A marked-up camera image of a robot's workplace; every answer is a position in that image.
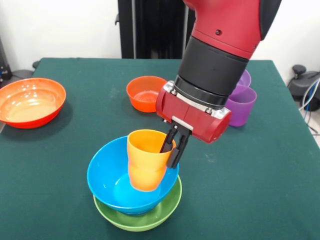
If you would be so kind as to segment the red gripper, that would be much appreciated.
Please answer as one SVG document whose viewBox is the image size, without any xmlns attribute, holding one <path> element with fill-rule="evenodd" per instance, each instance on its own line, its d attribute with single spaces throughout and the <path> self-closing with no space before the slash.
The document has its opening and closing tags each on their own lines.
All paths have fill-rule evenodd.
<svg viewBox="0 0 320 240">
<path fill-rule="evenodd" d="M 180 133 L 178 145 L 171 151 L 167 161 L 168 168 L 177 167 L 191 133 L 193 137 L 210 144 L 224 133 L 232 116 L 232 112 L 226 107 L 210 110 L 180 93 L 173 94 L 174 91 L 173 81 L 165 83 L 155 104 L 158 116 L 171 124 L 177 123 L 186 128 L 178 129 L 176 125 L 172 125 L 165 137 L 160 153 L 171 151 L 174 137 L 177 132 Z"/>
</svg>

